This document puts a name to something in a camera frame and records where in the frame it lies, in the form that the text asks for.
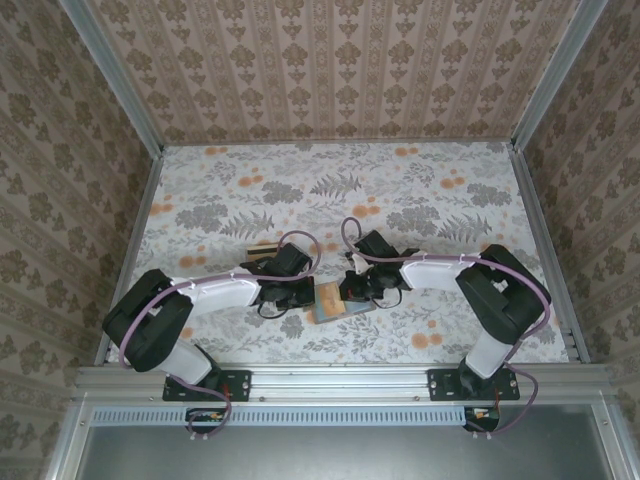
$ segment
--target mounting plate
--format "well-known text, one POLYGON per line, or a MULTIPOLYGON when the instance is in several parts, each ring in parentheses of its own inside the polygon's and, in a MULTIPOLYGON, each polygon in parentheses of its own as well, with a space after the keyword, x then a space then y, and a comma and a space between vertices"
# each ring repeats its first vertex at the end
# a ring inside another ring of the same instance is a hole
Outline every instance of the mounting plate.
MULTIPOLYGON (((429 395, 432 402, 445 402, 453 400, 487 400, 495 401, 495 390, 488 390, 484 394, 469 398, 462 394, 462 385, 457 368, 438 368, 427 370, 429 395)), ((502 368, 495 376, 495 385, 502 400, 520 400, 520 390, 516 374, 511 370, 502 368)))
MULTIPOLYGON (((222 370, 215 390, 228 395, 232 402, 248 402, 251 393, 251 370, 222 370)), ((222 402, 212 395, 185 388, 170 377, 165 379, 162 399, 165 402, 222 402)))

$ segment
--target gray panel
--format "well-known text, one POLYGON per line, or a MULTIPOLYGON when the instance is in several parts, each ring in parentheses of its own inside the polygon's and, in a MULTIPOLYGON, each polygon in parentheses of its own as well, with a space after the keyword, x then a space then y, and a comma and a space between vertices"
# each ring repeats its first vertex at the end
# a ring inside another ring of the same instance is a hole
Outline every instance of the gray panel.
POLYGON ((460 427, 94 428, 79 479, 610 479, 591 408, 535 407, 491 440, 460 427))

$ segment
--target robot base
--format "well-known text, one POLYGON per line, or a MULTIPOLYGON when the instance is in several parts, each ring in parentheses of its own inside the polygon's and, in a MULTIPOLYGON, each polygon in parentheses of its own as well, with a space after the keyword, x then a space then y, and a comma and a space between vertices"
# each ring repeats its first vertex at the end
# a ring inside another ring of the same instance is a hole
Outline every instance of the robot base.
MULTIPOLYGON (((198 386, 222 393, 232 402, 248 402, 251 393, 251 370, 213 370, 198 386)), ((207 393, 184 388, 170 377, 165 380, 162 399, 165 402, 222 403, 222 400, 207 393)))
POLYGON ((470 396, 462 388, 460 370, 458 368, 443 368, 427 370, 429 379, 429 394, 432 402, 447 402, 456 400, 496 400, 496 390, 500 400, 519 400, 520 390, 516 374, 506 368, 501 368, 492 377, 491 386, 470 396))

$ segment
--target wooden block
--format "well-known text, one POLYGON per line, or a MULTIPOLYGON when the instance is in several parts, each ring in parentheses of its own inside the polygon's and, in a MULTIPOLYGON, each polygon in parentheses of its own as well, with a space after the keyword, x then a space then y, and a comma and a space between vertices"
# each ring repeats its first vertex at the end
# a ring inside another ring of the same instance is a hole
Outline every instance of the wooden block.
POLYGON ((340 298, 340 290, 336 282, 318 285, 316 295, 316 303, 322 304, 322 309, 327 317, 341 315, 347 311, 347 307, 340 298))
POLYGON ((251 247, 247 247, 247 261, 255 262, 264 257, 275 257, 277 252, 277 243, 269 243, 267 245, 252 245, 251 247))

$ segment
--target black cable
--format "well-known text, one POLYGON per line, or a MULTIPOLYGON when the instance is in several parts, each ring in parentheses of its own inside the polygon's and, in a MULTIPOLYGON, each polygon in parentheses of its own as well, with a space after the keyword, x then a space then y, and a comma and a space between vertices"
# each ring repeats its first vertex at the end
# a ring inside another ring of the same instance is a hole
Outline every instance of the black cable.
POLYGON ((286 310, 284 310, 283 312, 280 312, 278 315, 276 315, 274 317, 265 317, 264 315, 262 315, 262 307, 263 307, 263 305, 264 305, 264 302, 261 303, 260 305, 258 305, 258 315, 260 315, 265 320, 275 320, 276 318, 280 318, 280 317, 284 316, 284 314, 289 311, 289 309, 287 308, 286 310))
POLYGON ((396 303, 395 305, 391 305, 390 307, 383 307, 380 304, 378 304, 378 302, 376 302, 375 298, 372 298, 371 301, 373 302, 373 304, 376 307, 381 308, 382 310, 388 310, 390 308, 395 308, 395 307, 397 307, 398 305, 400 305, 402 303, 402 290, 400 290, 400 288, 397 288, 396 290, 398 290, 398 294, 399 294, 400 298, 398 298, 398 303, 396 303))

